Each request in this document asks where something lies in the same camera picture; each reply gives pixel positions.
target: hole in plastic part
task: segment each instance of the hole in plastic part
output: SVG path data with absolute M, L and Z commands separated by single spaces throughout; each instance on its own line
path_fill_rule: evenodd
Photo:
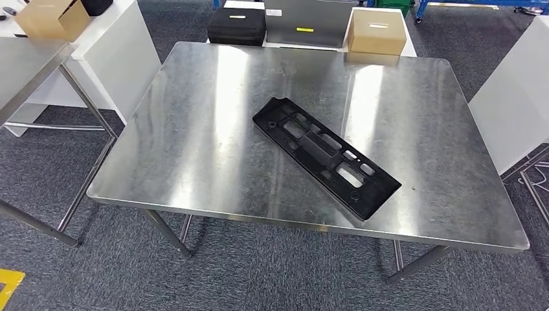
M 320 128 L 314 124 L 311 124 L 311 126 L 309 127 L 309 129 L 313 132 L 313 133 L 319 133 L 320 132 Z
M 370 166 L 368 166 L 366 163 L 361 164 L 361 170 L 364 173 L 368 174 L 369 176 L 372 176 L 375 173 L 375 170 L 373 168 L 371 168 Z
M 294 120 L 288 120 L 284 123 L 283 127 L 290 132 L 295 138 L 301 138 L 305 135 L 305 129 L 303 129 L 299 124 Z
M 296 113 L 295 118 L 299 122 L 307 122 L 307 118 L 305 118 L 301 113 Z
M 327 170 L 323 170 L 322 172 L 320 172 L 320 175 L 324 176 L 324 178 L 326 179 L 331 179 L 331 174 Z
M 364 178 L 362 175 L 345 162 L 338 165 L 335 171 L 355 188 L 360 188 L 360 186 L 364 185 Z
M 360 194 L 356 191 L 351 192 L 351 199 L 358 201 L 360 199 Z
M 350 152 L 349 150 L 345 151 L 343 155 L 349 160 L 354 160 L 357 158 L 357 156 L 354 153 Z
M 335 139 L 331 138 L 328 134 L 322 134 L 322 139 L 326 141 L 330 146 L 334 147 L 336 150 L 341 149 L 341 144 L 335 141 Z
M 290 148 L 291 148 L 292 150 L 296 150 L 297 147 L 299 147 L 294 141 L 290 141 L 290 142 L 288 143 L 288 146 L 290 146 Z

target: cardboard box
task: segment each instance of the cardboard box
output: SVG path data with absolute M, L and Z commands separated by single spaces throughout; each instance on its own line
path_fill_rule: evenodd
M 30 38 L 74 42 L 89 24 L 81 0 L 32 0 L 16 17 Z
M 349 52 L 400 55 L 406 44 L 401 13 L 353 10 L 347 42 Z

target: gray carpet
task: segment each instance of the gray carpet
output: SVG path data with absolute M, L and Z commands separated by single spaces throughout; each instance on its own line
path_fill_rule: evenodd
M 209 1 L 139 4 L 162 59 L 176 41 L 205 41 Z M 407 17 L 418 55 L 449 59 L 467 98 L 531 20 L 510 8 L 430 7 L 418 26 Z M 49 107 L 39 121 L 93 117 Z M 106 139 L 47 130 L 15 138 L 0 130 L 0 196 L 58 223 Z M 395 270 L 387 240 L 195 218 L 188 239 L 194 256 L 184 260 L 134 209 L 84 200 L 68 230 L 84 241 L 77 249 L 0 216 L 0 268 L 27 274 L 6 310 L 545 310 L 549 233 L 516 179 L 508 192 L 531 250 L 455 251 L 392 286 L 385 283 Z M 183 221 L 162 215 L 174 229 Z M 404 243 L 405 261 L 428 248 Z

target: table leg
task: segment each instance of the table leg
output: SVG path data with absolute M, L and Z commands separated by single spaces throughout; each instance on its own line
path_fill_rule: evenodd
M 400 249 L 400 241 L 393 240 L 393 247 L 395 251 L 396 271 L 399 271 L 404 267 L 404 262 L 402 260 L 402 250 Z
M 99 109 L 97 109 L 97 107 L 91 102 L 91 100 L 89 99 L 89 97 L 87 96 L 85 91 L 82 89 L 80 84 L 78 84 L 78 82 L 74 79 L 74 76 L 67 70 L 67 68 L 65 67 L 64 64 L 59 66 L 59 71 L 67 79 L 69 84 L 73 87 L 73 89 L 76 91 L 78 96 L 82 99 L 84 104 L 88 107 L 89 111 L 96 117 L 96 119 L 99 121 L 99 123 L 101 124 L 103 129 L 105 129 L 105 131 L 111 137 L 109 139 L 109 141 L 107 142 L 107 144 L 105 145 L 105 147 L 103 147 L 103 150 L 101 151 L 101 153 L 99 154 L 99 157 L 97 158 L 97 160 L 93 164 L 93 167 L 91 168 L 88 175 L 86 176 L 86 179 L 84 180 L 84 183 L 82 184 L 82 186 L 80 186 L 80 189 L 78 190 L 78 193 L 74 197 L 74 200 L 73 200 L 71 206 L 69 207 L 69 209 L 65 213 L 65 216 L 63 217 L 63 219 L 61 220 L 61 223 L 58 226 L 58 230 L 61 231 L 61 232 L 64 232 L 65 229 L 67 228 L 67 226 L 69 225 L 69 222 L 73 218 L 74 212 L 76 212 L 76 208 L 80 205 L 80 202 L 84 198 L 84 194 L 85 194 L 86 190 L 88 189 L 88 187 L 90 186 L 93 178 L 95 177 L 95 175 L 99 171 L 99 168 L 101 167 L 101 164 L 103 164 L 103 162 L 105 161 L 105 158 L 107 157 L 111 147 L 117 141 L 118 135 L 115 133 L 113 128 L 109 125 L 109 123 L 107 123 L 107 121 L 105 120 L 103 115 L 99 112 Z
M 526 173 L 525 171 L 522 171 L 521 177 L 522 177 L 522 180 L 524 181 L 524 184 L 526 185 L 526 188 L 528 189 L 528 192 L 530 192 L 530 195 L 532 196 L 533 201 L 536 204 L 537 209 L 539 210 L 539 213 L 543 217 L 545 224 L 549 226 L 549 213 L 547 212 L 547 208 L 545 207 L 545 204 L 543 203 L 541 197 L 539 196 L 539 193 L 537 193 L 535 186 L 530 180 L 528 173 Z
M 3 200 L 0 200 L 0 211 L 6 213 L 8 216 L 15 218 L 16 220 L 19 220 L 23 222 L 24 224 L 27 224 L 34 229 L 37 229 L 38 231 L 41 231 L 45 235 L 49 235 L 53 238 L 58 239 L 59 241 L 69 245 L 69 246 L 77 246 L 78 241 L 71 238 L 70 236 L 66 235 L 65 233 L 59 232 L 55 230 L 55 228 L 47 225 L 45 222 L 42 222 L 31 215 L 21 211 L 17 207 L 14 207 L 13 205 L 4 202 Z
M 402 280 L 403 278 L 416 273 L 420 269 L 442 258 L 444 255 L 450 253 L 452 250 L 454 250 L 454 248 L 451 246 L 435 246 L 426 254 L 414 260 L 408 266 L 405 266 L 404 268 L 395 272 L 395 274 L 388 277 L 387 283 L 396 284 L 398 281 Z
M 156 211 L 153 211 L 151 209 L 144 209 L 143 211 L 156 227 L 156 229 L 158 229 L 168 239 L 168 241 L 170 241 L 170 243 L 172 243 L 172 245 L 183 254 L 184 258 L 189 259 L 191 256 L 189 250 L 183 243 L 181 243 L 181 241 L 177 238 L 177 236 L 170 229 L 170 227 L 168 227 L 162 217 L 160 217 L 160 215 L 158 215 Z
M 179 239 L 181 243 L 185 244 L 185 240 L 187 239 L 187 233 L 188 228 L 190 226 L 190 219 L 192 218 L 191 214 L 187 214 L 185 216 L 185 220 L 183 221 L 183 228 L 181 229 L 181 234 L 179 235 Z

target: black case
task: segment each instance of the black case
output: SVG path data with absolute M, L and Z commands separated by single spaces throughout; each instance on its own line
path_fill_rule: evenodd
M 99 16 L 113 4 L 113 0 L 82 0 L 82 4 L 88 15 Z
M 253 8 L 220 8 L 208 23 L 211 43 L 262 46 L 265 13 Z

